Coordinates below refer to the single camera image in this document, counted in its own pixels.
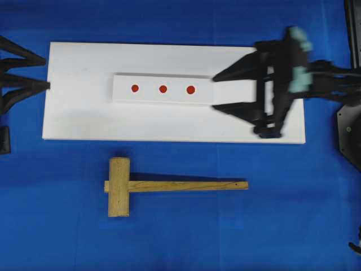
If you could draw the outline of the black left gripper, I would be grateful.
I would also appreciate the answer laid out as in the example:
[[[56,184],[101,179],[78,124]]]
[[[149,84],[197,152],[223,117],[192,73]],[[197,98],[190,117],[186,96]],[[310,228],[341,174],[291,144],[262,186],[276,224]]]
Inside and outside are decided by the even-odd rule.
[[[20,58],[1,59],[1,67],[33,67],[45,65],[46,59],[19,46],[1,36],[1,50],[19,56]],[[36,80],[23,76],[1,75],[1,115],[6,114],[12,106],[31,96],[50,89],[47,81]],[[2,95],[3,88],[15,88]],[[8,126],[0,128],[0,154],[10,154],[10,130]]]

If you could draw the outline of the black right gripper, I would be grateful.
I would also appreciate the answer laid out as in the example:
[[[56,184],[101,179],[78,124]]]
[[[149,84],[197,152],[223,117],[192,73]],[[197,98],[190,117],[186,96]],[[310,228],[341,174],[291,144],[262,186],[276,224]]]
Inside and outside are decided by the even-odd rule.
[[[272,66],[273,73],[273,99],[274,107],[271,122],[273,127],[256,127],[254,131],[261,138],[280,138],[285,118],[290,110],[297,94],[289,92],[289,85],[292,81],[291,66],[291,41],[289,29],[285,29],[282,40],[256,42],[258,52],[246,54],[228,68],[217,73],[213,82],[257,80],[263,72],[261,69]],[[227,103],[215,104],[212,108],[247,121],[251,124],[259,124],[266,120],[266,113],[258,103]]]

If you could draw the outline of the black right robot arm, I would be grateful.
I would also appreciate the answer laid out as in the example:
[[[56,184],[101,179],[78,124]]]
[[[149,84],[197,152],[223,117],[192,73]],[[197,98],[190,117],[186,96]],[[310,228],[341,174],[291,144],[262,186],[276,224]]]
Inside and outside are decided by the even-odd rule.
[[[287,27],[280,40],[258,41],[255,51],[216,74],[214,82],[254,80],[256,101],[215,104],[213,109],[253,124],[260,138],[280,138],[294,100],[322,98],[360,104],[360,69],[309,61],[311,42],[299,27]]]

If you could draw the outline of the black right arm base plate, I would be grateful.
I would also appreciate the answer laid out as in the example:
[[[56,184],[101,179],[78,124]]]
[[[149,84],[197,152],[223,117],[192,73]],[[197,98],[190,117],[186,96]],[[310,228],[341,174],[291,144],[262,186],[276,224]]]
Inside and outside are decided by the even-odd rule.
[[[340,153],[360,171],[360,105],[344,105],[337,111]]]

